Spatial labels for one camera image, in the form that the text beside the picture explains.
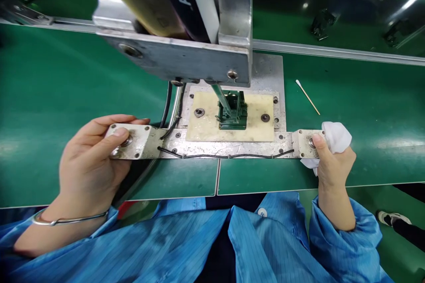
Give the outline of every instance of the right hand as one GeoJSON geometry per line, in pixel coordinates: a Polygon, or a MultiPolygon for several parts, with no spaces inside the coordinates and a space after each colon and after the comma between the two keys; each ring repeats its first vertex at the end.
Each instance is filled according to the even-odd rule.
{"type": "Polygon", "coordinates": [[[355,152],[348,147],[343,153],[332,154],[326,141],[318,134],[313,135],[313,143],[320,158],[317,169],[319,183],[325,187],[345,187],[356,158],[355,152]]]}

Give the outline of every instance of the green workbench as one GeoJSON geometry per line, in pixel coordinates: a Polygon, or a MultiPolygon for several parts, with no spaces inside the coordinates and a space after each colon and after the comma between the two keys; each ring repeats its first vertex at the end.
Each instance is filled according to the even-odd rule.
{"type": "MultiPolygon", "coordinates": [[[[0,207],[48,204],[63,147],[91,118],[129,113],[158,121],[166,82],[95,34],[0,26],[0,207]]],[[[287,130],[340,121],[358,159],[348,186],[424,181],[421,67],[283,54],[287,130]],[[303,83],[318,116],[295,79],[303,83]]],[[[311,189],[299,160],[161,160],[133,199],[311,189]]]]}

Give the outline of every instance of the floor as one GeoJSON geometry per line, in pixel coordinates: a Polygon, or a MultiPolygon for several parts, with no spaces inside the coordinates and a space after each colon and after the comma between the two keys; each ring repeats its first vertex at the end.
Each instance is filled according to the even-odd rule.
{"type": "MultiPolygon", "coordinates": [[[[311,209],[308,207],[316,195],[317,190],[300,192],[307,220],[311,215],[311,209]]],[[[398,212],[407,216],[413,224],[425,229],[425,203],[391,185],[348,188],[348,195],[372,213],[377,210],[398,212]]],[[[378,252],[382,268],[395,283],[422,283],[425,278],[425,253],[395,233],[392,228],[382,224],[380,228],[383,238],[378,252]]]]}

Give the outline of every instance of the shoe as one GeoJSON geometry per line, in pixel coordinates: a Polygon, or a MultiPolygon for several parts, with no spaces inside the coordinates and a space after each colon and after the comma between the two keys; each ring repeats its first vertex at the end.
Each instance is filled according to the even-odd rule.
{"type": "Polygon", "coordinates": [[[376,213],[376,217],[379,220],[379,222],[383,223],[384,225],[393,226],[393,222],[395,220],[401,219],[404,222],[408,223],[408,224],[412,224],[412,222],[410,222],[409,218],[405,217],[404,215],[398,214],[398,213],[386,213],[384,211],[378,211],[376,213]]]}

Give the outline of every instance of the silver bangle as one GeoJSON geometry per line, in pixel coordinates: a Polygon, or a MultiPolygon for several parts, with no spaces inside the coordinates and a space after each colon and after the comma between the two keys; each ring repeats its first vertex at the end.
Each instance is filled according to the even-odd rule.
{"type": "Polygon", "coordinates": [[[41,214],[44,212],[44,210],[46,210],[46,208],[44,208],[43,210],[40,210],[39,212],[37,212],[36,214],[32,216],[31,218],[32,223],[37,224],[39,226],[55,226],[55,225],[62,225],[62,224],[78,223],[78,222],[82,222],[86,220],[106,217],[109,211],[109,210],[106,210],[104,213],[96,214],[91,217],[84,217],[84,218],[77,218],[77,219],[62,219],[61,218],[55,221],[45,221],[41,219],[41,214]]]}

